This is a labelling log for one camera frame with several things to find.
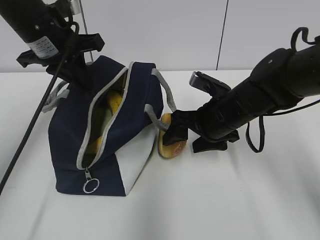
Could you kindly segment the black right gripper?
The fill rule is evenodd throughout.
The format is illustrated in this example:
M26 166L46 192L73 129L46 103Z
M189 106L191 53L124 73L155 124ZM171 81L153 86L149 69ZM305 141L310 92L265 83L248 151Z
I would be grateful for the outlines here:
M188 140L188 129L198 134L192 143L194 153L225 151L227 142L239 140L240 98L227 94L218 100L211 99L197 110L175 111L169 128L163 135L163 144L172 145Z

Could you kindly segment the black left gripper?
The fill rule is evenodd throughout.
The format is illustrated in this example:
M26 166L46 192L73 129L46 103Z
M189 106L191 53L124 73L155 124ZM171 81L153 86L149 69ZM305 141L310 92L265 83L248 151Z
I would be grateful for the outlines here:
M86 64L84 53L100 52L105 45L100 34L72 33L59 53L45 59L40 59L32 50L21 53L17 62L24 68L31 64L47 67L46 72L54 75L64 54L67 54L58 77L75 84L83 90L91 90L94 86L93 72L90 64Z

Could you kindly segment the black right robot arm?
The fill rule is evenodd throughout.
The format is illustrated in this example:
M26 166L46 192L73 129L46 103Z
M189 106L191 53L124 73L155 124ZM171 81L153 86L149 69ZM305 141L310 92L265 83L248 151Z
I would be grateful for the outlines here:
M200 71L194 72L190 85L210 95L210 101L197 110L176 110L163 135L169 146L188 139L193 131L195 153L225 151L228 143L239 140L238 129L259 121L259 146L248 145L260 153L265 145L264 117L298 111L298 103L320 93L320 39L308 41L309 30L298 28L291 37L290 48L279 48L262 59L244 81L230 87Z

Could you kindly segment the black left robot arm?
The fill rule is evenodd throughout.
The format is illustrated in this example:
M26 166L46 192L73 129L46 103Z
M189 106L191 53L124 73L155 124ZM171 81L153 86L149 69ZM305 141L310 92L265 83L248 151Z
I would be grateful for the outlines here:
M98 33L79 33L71 1L2 0L0 15L29 47L16 59L23 68L38 64L70 84L92 88L84 54L101 51L105 42Z

